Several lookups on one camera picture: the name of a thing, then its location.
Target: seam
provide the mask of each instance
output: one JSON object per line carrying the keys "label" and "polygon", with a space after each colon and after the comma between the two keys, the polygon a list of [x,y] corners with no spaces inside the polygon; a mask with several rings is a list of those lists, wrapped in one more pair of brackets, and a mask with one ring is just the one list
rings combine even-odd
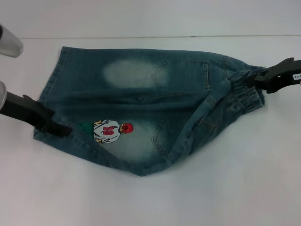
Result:
{"label": "seam", "polygon": [[167,60],[165,60],[164,63],[159,67],[159,69],[151,75],[152,79],[155,82],[157,89],[162,89],[162,87],[161,87],[160,83],[158,82],[156,75],[162,70],[163,67],[165,67],[166,64],[168,64]]}
{"label": "seam", "polygon": [[48,90],[48,93],[45,95],[45,96],[46,96],[46,97],[45,97],[45,104],[46,104],[46,102],[48,101],[48,98],[49,98],[49,96],[50,96],[50,94],[51,94],[51,92],[52,92],[52,90],[53,90],[54,85],[56,84],[58,78],[59,78],[60,75],[61,75],[62,67],[63,67],[64,63],[66,62],[66,59],[67,59],[67,57],[68,57],[68,54],[69,54],[69,48],[67,49],[66,56],[63,58],[62,62],[61,62],[60,65],[59,65],[59,70],[56,72],[57,75],[56,75],[56,77],[54,77],[53,82],[52,82],[52,84],[51,84],[51,87],[50,87],[49,90]]}
{"label": "seam", "polygon": [[159,132],[162,130],[162,127],[164,126],[165,122],[166,122],[166,121],[165,121],[164,119],[161,121],[161,123],[159,124],[159,126],[158,126],[158,128],[157,128],[157,130],[156,130],[156,132],[155,132],[155,134],[154,134],[154,136],[153,136],[153,138],[152,138],[152,141],[153,141],[153,143],[154,143],[156,149],[158,150],[158,152],[159,152],[159,153],[163,156],[163,158],[166,160],[166,158],[167,158],[166,151],[165,151],[164,148],[162,148],[162,146],[157,142],[158,134],[159,134]]}
{"label": "seam", "polygon": [[210,84],[209,84],[209,64],[208,62],[203,64],[203,70],[204,70],[204,87],[206,90],[210,89]]}
{"label": "seam", "polygon": [[202,93],[202,91],[190,91],[190,92],[185,92],[185,93],[177,93],[177,94],[170,94],[170,95],[162,95],[162,96],[155,96],[155,97],[147,97],[143,96],[141,98],[148,98],[148,99],[157,99],[157,98],[162,98],[162,97],[178,97],[178,96],[185,96],[185,95],[191,95],[191,94],[196,94],[196,93]]}
{"label": "seam", "polygon": [[215,100],[208,96],[205,101],[210,105],[210,109],[213,109],[215,106]]}
{"label": "seam", "polygon": [[116,169],[120,169],[120,167],[117,167],[117,166],[116,166],[112,161],[110,161],[108,158],[106,158],[106,157],[104,157],[103,155],[101,155],[101,153],[100,153],[98,150],[92,148],[92,147],[90,146],[90,144],[89,144],[88,142],[86,142],[85,140],[83,140],[80,136],[78,136],[77,133],[74,133],[74,134],[71,135],[71,136],[73,136],[75,139],[81,141],[82,144],[83,144],[84,146],[86,146],[89,150],[92,150],[92,151],[93,151],[94,153],[96,153],[97,155],[100,155],[104,160],[107,160],[107,161],[108,161],[112,166],[114,166]]}
{"label": "seam", "polygon": [[207,64],[208,62],[206,60],[174,60],[179,61],[180,63],[190,63],[190,64]]}
{"label": "seam", "polygon": [[197,125],[199,125],[199,126],[205,125],[208,129],[213,129],[215,127],[215,125],[212,122],[208,121],[207,119],[205,119],[203,117],[200,118]]}
{"label": "seam", "polygon": [[228,77],[228,71],[226,70],[227,61],[228,61],[228,57],[224,56],[222,59],[222,75],[224,80]]}

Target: cartoon character patch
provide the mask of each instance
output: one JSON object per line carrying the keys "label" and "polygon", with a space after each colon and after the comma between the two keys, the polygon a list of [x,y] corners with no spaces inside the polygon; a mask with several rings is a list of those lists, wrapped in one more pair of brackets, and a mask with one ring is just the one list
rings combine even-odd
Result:
{"label": "cartoon character patch", "polygon": [[94,139],[100,144],[109,144],[116,141],[122,133],[130,133],[133,126],[124,123],[121,126],[116,121],[101,120],[93,125]]}

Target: white table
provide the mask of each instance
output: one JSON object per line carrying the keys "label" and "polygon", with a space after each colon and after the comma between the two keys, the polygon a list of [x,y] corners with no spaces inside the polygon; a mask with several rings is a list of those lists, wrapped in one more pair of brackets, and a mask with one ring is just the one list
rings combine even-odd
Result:
{"label": "white table", "polygon": [[1,0],[21,38],[301,34],[300,0]]}
{"label": "white table", "polygon": [[[0,56],[0,79],[37,99],[61,46],[210,51],[252,65],[301,59],[301,37],[23,40]],[[32,127],[0,115],[1,226],[299,226],[301,87],[266,95],[175,167],[140,178],[32,139]]]}

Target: jeans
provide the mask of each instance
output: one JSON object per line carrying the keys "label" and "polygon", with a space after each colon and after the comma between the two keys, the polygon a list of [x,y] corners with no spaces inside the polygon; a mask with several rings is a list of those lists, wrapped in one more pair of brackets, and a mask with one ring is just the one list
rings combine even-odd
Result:
{"label": "jeans", "polygon": [[245,78],[263,69],[206,52],[63,47],[39,101],[73,132],[34,138],[139,176],[160,172],[261,108]]}

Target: elastic waistband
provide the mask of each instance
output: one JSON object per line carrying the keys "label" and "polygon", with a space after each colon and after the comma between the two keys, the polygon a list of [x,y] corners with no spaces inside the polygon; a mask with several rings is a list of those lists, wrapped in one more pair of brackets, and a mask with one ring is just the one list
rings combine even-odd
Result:
{"label": "elastic waistband", "polygon": [[246,77],[251,76],[256,71],[244,71],[239,76],[231,76],[229,78],[232,84],[232,90],[229,95],[229,99],[243,109],[243,114],[252,112],[265,105],[264,95],[261,89],[255,87],[248,87],[246,85]]}

